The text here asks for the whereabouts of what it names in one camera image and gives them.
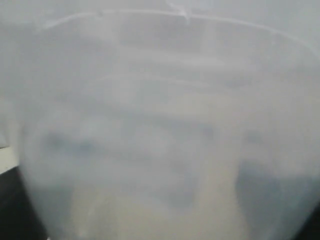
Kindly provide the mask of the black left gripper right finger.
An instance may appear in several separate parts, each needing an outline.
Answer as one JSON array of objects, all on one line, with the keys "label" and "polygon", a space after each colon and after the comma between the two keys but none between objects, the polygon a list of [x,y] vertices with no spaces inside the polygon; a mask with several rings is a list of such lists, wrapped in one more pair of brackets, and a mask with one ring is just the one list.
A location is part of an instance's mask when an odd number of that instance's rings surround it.
[{"label": "black left gripper right finger", "polygon": [[320,206],[318,205],[296,236],[297,240],[320,240]]}]

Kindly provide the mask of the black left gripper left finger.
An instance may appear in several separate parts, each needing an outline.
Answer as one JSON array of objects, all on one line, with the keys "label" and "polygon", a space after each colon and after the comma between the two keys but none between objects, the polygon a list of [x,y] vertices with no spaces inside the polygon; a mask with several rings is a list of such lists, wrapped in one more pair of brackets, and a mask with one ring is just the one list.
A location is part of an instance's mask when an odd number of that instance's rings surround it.
[{"label": "black left gripper left finger", "polygon": [[0,174],[0,239],[48,239],[31,206],[18,167]]}]

